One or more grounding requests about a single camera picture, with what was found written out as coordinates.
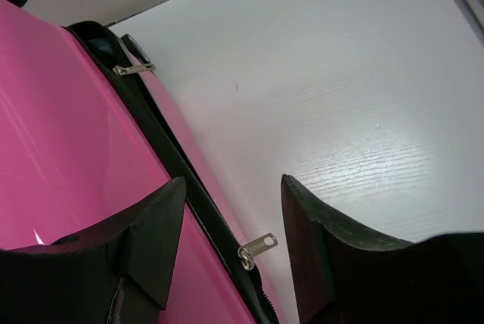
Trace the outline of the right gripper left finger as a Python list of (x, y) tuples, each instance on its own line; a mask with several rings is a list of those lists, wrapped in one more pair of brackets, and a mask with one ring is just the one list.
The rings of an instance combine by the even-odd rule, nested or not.
[(174, 178), (51, 245), (1, 252), (3, 323), (156, 323), (166, 309), (185, 211)]

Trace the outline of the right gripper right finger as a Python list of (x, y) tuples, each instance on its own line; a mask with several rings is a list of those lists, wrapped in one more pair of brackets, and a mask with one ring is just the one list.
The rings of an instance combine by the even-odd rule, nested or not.
[(481, 323), (483, 235), (412, 243), (324, 203), (290, 175), (281, 206), (302, 323)]

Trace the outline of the pink hard-shell suitcase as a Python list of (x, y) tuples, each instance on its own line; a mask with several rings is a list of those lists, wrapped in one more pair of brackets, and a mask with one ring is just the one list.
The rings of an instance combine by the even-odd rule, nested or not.
[(1, 0), (1, 252), (51, 245), (185, 180), (156, 323), (278, 323), (271, 287), (155, 66), (130, 36)]

